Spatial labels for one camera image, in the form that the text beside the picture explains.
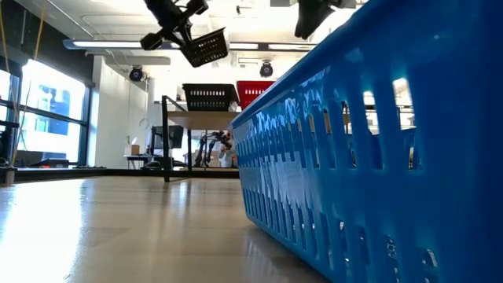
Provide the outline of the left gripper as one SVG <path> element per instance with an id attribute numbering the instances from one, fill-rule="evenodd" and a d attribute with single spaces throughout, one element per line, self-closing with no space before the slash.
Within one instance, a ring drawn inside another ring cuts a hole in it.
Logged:
<path id="1" fill-rule="evenodd" d="M 192 42 L 192 22 L 189 20 L 194 14 L 200 15 L 208 9 L 206 0 L 189 0 L 182 10 L 177 6 L 178 0 L 145 0 L 149 11 L 156 18 L 160 30 L 148 33 L 140 40 L 143 50 L 156 50 L 164 40 L 183 47 Z"/>

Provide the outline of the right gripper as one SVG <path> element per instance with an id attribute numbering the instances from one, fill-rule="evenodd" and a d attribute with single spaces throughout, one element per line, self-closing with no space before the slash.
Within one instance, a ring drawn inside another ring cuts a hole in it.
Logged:
<path id="1" fill-rule="evenodd" d="M 301 13 L 321 13 L 332 6 L 338 9 L 354 9 L 356 0 L 297 0 Z M 328 14 L 299 14 L 295 37 L 307 39 L 326 20 Z"/>

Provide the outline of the black plastic basket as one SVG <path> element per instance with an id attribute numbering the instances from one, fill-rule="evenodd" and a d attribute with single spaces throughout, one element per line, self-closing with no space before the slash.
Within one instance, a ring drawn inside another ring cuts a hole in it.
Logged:
<path id="1" fill-rule="evenodd" d="M 238 102 L 236 91 L 185 91 L 189 111 L 228 112 L 232 102 Z"/>
<path id="2" fill-rule="evenodd" d="M 187 45 L 182 46 L 180 50 L 194 68 L 223 59 L 229 54 L 229 47 L 224 31 L 225 28 L 220 28 L 200 36 Z"/>
<path id="3" fill-rule="evenodd" d="M 225 83 L 185 83 L 182 89 L 185 91 L 236 91 L 233 84 Z"/>

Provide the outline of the red plastic basket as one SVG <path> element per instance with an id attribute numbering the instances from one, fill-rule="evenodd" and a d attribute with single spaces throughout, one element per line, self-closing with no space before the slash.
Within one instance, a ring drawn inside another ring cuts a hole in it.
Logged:
<path id="1" fill-rule="evenodd" d="M 267 89 L 274 84 L 274 81 L 251 81 L 240 80 L 237 81 L 239 89 Z"/>
<path id="2" fill-rule="evenodd" d="M 267 89 L 239 89 L 239 88 L 237 88 L 238 96 L 240 98 L 241 108 L 243 110 L 245 110 L 257 97 L 259 97 Z"/>

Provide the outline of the blue plastic basket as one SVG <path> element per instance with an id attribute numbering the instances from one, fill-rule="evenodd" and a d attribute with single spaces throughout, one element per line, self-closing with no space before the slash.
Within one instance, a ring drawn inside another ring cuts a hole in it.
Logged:
<path id="1" fill-rule="evenodd" d="M 503 0 L 369 0 L 231 123 L 244 208 L 338 283 L 503 283 Z"/>

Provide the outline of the wooden shelf with black legs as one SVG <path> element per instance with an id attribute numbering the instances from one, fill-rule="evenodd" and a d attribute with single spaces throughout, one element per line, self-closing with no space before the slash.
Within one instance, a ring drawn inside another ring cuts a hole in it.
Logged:
<path id="1" fill-rule="evenodd" d="M 232 119 L 239 112 L 205 112 L 186 111 L 180 104 L 168 96 L 161 98 L 162 126 L 163 126 L 163 180 L 167 183 L 171 177 L 175 178 L 231 178 L 238 179 L 237 169 L 222 169 L 217 171 L 193 170 L 192 165 L 192 130 L 227 130 Z M 187 130 L 189 162 L 185 171 L 173 171 L 169 157 L 170 146 L 168 144 L 169 121 L 182 126 Z"/>

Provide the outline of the long ceiling light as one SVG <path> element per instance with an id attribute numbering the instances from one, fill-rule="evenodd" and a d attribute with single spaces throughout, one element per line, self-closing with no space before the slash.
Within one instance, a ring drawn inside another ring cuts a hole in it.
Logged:
<path id="1" fill-rule="evenodd" d="M 316 44 L 299 43 L 268 43 L 268 42 L 231 42 L 229 48 L 236 51 L 261 51 L 261 52 L 308 52 Z"/>
<path id="2" fill-rule="evenodd" d="M 83 41 L 65 39 L 68 50 L 144 50 L 139 41 Z"/>

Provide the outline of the black computer monitor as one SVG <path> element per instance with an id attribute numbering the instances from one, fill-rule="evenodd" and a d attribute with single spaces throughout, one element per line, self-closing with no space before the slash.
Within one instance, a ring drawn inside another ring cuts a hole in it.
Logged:
<path id="1" fill-rule="evenodd" d="M 175 125 L 168 127 L 168 141 L 170 149 L 180 149 L 182 147 L 184 128 Z M 163 127 L 154 126 L 151 128 L 150 149 L 163 149 Z"/>

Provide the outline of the person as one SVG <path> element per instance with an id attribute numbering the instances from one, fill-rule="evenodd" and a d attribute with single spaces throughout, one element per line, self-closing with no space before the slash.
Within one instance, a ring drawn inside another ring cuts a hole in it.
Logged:
<path id="1" fill-rule="evenodd" d="M 236 146 L 233 141 L 233 134 L 227 131 L 225 134 L 226 142 L 221 143 L 218 155 L 221 167 L 235 167 L 233 158 L 236 155 Z"/>

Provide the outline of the background desk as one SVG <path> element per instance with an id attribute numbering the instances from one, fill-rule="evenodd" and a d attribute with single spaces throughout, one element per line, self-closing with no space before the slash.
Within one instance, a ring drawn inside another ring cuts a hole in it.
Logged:
<path id="1" fill-rule="evenodd" d="M 150 155 L 125 155 L 127 166 L 134 170 L 163 170 L 164 158 L 162 156 Z"/>

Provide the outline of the large black framed window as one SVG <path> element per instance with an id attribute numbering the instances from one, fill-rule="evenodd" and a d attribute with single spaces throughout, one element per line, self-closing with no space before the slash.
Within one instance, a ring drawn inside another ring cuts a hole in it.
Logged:
<path id="1" fill-rule="evenodd" d="M 0 62 L 0 160 L 84 164 L 90 88 L 38 61 Z"/>

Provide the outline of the white ceiling duct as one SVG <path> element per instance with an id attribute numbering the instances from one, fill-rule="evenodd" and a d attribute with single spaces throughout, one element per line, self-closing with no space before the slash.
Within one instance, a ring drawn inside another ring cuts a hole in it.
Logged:
<path id="1" fill-rule="evenodd" d="M 120 52 L 111 52 L 105 50 L 86 51 L 86 56 L 94 55 L 103 57 L 108 64 L 115 65 L 171 65 L 169 57 L 156 57 L 156 56 L 133 56 L 125 55 Z"/>

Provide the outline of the black aluminium rig frame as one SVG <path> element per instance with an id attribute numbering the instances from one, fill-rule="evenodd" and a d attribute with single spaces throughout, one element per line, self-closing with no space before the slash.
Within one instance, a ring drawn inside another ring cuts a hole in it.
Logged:
<path id="1" fill-rule="evenodd" d="M 63 180 L 72 178 L 91 178 L 103 176 L 116 177 L 160 177 L 165 180 L 172 178 L 239 178 L 235 169 L 222 169 L 220 171 L 147 171 L 107 168 L 4 168 L 0 167 L 0 186 L 11 186 L 14 183 L 41 182 Z"/>

